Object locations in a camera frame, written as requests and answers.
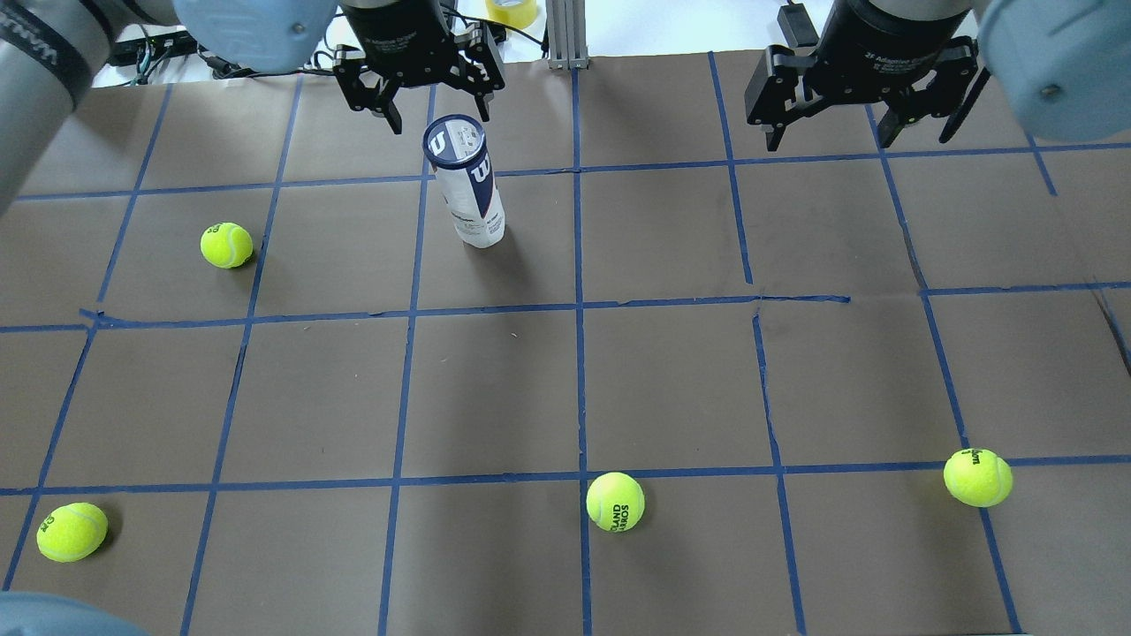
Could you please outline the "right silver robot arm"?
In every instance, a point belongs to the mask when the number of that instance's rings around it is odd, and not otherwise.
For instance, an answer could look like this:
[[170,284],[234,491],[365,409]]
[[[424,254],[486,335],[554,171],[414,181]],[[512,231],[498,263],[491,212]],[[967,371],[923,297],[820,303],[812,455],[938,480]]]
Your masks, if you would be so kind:
[[771,152],[800,119],[877,103],[881,148],[926,117],[946,121],[949,141],[991,78],[1042,140],[1128,129],[1126,1],[836,1],[821,31],[788,1],[778,24],[786,44],[765,49],[744,96]]

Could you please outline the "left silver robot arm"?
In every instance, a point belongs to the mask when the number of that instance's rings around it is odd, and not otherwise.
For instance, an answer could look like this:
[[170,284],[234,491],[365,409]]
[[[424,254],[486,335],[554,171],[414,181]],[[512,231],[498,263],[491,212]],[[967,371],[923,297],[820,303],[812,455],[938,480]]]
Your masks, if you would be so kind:
[[130,25],[183,26],[223,60],[254,72],[295,72],[337,12],[357,48],[336,48],[334,76],[349,108],[403,124],[402,89],[452,87],[482,119],[506,88],[497,41],[484,24],[456,34],[437,1],[5,1],[3,188],[8,208],[68,117],[81,105]]

